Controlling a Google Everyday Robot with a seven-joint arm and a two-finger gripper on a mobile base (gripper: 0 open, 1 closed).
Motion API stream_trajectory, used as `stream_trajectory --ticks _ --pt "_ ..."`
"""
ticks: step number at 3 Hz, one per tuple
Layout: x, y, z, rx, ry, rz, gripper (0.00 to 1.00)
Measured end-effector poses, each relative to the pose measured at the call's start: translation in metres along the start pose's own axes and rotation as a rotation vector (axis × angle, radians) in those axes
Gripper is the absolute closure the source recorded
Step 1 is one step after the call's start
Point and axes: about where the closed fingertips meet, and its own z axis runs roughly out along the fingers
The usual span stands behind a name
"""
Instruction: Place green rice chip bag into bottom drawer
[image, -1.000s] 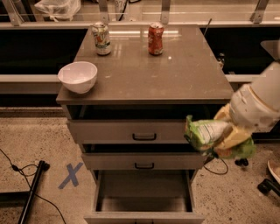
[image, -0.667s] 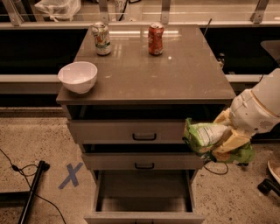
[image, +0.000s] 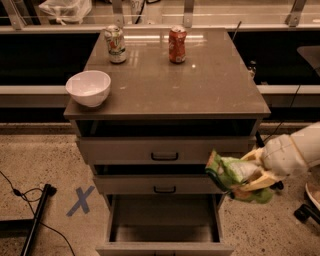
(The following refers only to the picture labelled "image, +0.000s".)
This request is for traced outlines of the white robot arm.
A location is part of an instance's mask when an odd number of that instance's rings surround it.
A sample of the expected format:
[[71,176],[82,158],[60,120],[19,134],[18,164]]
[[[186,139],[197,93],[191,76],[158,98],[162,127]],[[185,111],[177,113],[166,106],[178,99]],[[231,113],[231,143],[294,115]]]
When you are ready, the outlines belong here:
[[259,169],[240,189],[254,191],[269,187],[288,177],[298,176],[320,164],[320,122],[291,135],[280,135],[264,147],[244,156],[254,160]]

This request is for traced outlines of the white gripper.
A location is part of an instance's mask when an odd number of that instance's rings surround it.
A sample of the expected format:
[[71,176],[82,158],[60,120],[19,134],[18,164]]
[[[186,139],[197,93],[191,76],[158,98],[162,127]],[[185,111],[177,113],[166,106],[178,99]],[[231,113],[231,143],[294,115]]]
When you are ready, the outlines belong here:
[[308,170],[308,164],[289,135],[271,139],[263,148],[256,148],[245,154],[242,160],[262,161],[268,170],[256,170],[246,175],[240,186],[240,190],[244,192],[270,187],[278,179],[298,176]]

